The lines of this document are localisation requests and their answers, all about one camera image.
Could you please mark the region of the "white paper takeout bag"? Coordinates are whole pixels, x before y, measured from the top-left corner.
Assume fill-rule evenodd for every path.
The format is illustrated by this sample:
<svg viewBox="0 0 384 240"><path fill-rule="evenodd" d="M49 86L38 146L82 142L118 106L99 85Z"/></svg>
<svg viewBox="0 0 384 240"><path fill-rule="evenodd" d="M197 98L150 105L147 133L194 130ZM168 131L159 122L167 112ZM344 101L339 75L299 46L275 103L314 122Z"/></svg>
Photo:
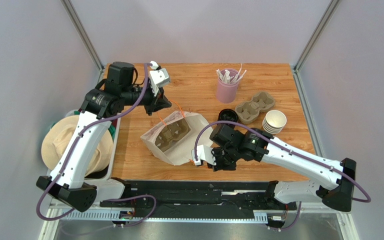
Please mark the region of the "white paper takeout bag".
<svg viewBox="0 0 384 240"><path fill-rule="evenodd" d="M179 104L177 107L178 110L159 118L159 123L140 136L153 156L173 166L192 160L198 134L209 124L203 115L184 111Z"/></svg>

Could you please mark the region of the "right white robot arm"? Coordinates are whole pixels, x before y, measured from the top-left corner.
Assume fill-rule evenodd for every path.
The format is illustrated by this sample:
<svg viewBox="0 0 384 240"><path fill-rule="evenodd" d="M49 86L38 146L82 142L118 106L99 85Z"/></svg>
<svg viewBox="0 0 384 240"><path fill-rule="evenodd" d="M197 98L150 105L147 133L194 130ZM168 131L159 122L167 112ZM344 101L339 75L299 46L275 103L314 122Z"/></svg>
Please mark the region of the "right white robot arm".
<svg viewBox="0 0 384 240"><path fill-rule="evenodd" d="M354 192L356 161L350 158L331 160L293 147L258 128L246 133L219 124L210 139L217 144L212 149L215 171L236 169L238 160L277 165L302 176L308 181L271 181L266 196L280 203L321 202L325 206L350 212Z"/></svg>

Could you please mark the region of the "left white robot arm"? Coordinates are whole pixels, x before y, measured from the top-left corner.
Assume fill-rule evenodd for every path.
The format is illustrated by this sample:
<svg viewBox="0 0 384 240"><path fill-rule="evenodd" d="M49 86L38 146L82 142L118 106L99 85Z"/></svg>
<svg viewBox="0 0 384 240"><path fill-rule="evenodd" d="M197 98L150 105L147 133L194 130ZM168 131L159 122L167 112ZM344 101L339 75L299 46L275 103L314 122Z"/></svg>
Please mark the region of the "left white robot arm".
<svg viewBox="0 0 384 240"><path fill-rule="evenodd" d="M94 203L121 198L125 189L122 180L86 182L86 170L112 121L124 117L137 106L143 106L149 116L171 107L163 90L171 82L167 70L152 61L144 64L144 74L140 86L135 80L138 74L133 64L113 62L107 68L107 76L86 94L65 153L49 175L37 179L36 186L43 190L37 213L46 195L79 212L87 211Z"/></svg>

